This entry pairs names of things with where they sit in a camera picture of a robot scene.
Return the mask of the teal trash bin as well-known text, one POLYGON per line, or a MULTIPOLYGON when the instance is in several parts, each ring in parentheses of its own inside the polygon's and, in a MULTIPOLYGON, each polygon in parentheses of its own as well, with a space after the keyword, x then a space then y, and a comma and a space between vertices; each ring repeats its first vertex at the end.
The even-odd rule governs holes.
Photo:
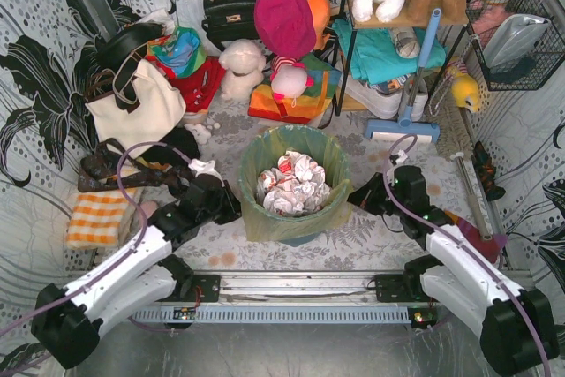
POLYGON ((315 232, 315 233, 307 235, 307 236, 302 236, 302 237, 298 237, 298 238, 287 238, 287 239, 284 239, 284 240, 279 240, 278 243, 283 244, 283 245, 287 245, 287 246, 290 246, 290 247, 299 247, 301 245, 305 245, 305 244, 312 242, 313 240, 315 240, 321 234, 322 234, 322 232, 319 231, 319 232, 315 232))

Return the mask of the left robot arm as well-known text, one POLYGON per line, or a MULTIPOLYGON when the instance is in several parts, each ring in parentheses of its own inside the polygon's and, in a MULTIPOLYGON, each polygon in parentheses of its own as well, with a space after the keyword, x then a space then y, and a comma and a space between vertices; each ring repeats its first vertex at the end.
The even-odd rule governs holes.
POLYGON ((175 251, 202 226, 240 216, 240 203, 227 181, 197 176, 178 202, 158 208, 143 231, 98 267, 63 288, 45 286, 36 299, 32 335, 68 370, 140 308, 167 298, 199 302, 202 286, 175 251))

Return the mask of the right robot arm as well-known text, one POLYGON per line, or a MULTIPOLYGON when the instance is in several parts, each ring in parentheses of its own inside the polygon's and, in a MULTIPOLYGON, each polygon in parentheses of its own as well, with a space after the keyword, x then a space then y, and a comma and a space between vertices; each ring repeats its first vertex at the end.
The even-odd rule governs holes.
POLYGON ((547 366, 560 353, 551 305, 486 258, 453 220, 431 203, 422 171, 400 166, 376 173, 349 202, 373 215, 395 215, 426 256, 407 263, 404 287, 412 299, 436 300, 478 338, 487 363, 501 376, 547 366))

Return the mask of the yellow trash bag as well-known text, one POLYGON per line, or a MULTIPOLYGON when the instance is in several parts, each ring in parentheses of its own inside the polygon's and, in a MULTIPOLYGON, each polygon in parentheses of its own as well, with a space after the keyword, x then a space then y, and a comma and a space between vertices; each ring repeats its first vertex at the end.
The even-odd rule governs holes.
POLYGON ((246 237, 252 242, 310 237, 338 228, 350 217, 347 156, 336 139, 310 126, 282 125, 253 139, 241 156, 238 184, 246 237), (308 215, 283 216, 266 210, 259 202, 260 173, 271 170, 288 152, 309 155, 325 170, 324 183, 329 186, 329 194, 321 202, 321 210, 308 215))

